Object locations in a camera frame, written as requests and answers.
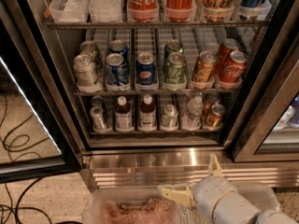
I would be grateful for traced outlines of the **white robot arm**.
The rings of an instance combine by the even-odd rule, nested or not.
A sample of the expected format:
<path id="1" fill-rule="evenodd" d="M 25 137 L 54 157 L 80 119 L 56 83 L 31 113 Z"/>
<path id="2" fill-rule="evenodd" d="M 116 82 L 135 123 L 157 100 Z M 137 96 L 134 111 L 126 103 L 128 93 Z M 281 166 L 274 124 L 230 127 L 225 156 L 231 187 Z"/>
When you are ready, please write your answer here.
<path id="1" fill-rule="evenodd" d="M 195 186 L 159 185 L 158 192 L 167 200 L 195 208 L 214 224 L 298 224 L 283 212 L 261 210 L 242 196 L 235 185 L 222 175 L 214 153 L 209 155 L 208 176 Z"/>

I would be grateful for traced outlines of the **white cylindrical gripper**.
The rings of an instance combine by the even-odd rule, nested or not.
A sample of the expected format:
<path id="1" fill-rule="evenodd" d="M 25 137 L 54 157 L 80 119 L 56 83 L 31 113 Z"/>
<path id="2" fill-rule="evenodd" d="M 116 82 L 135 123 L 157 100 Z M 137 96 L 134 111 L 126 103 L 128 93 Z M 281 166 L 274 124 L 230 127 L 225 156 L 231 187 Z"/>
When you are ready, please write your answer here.
<path id="1" fill-rule="evenodd" d="M 208 177 L 193 189 L 187 184 L 159 185 L 158 192 L 166 199 L 186 207 L 195 207 L 205 217 L 213 217 L 217 203 L 236 187 L 222 175 L 221 165 L 214 153 L 209 155 Z"/>

